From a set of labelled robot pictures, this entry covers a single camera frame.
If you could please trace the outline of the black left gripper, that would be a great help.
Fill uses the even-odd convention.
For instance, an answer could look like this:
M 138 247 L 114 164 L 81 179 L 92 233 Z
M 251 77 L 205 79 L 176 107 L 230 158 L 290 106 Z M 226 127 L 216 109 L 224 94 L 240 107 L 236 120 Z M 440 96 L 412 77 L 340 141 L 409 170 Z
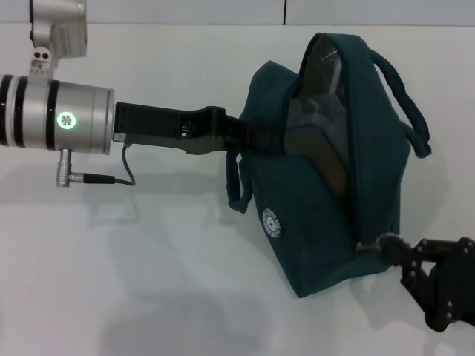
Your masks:
M 225 150 L 272 151 L 268 128 L 226 116 L 219 107 L 179 111 L 119 102 L 115 107 L 113 141 L 176 148 L 191 155 Z

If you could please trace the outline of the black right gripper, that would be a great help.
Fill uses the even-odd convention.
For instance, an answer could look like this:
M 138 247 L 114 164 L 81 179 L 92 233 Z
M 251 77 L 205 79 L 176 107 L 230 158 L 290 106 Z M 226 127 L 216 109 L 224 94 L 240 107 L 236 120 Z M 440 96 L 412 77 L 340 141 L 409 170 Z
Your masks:
M 401 236 L 384 234 L 378 238 L 383 262 L 402 268 L 401 284 L 424 312 L 426 324 L 443 332 L 458 321 L 474 322 L 474 241 L 423 238 L 411 246 Z M 436 265 L 427 274 L 422 262 Z

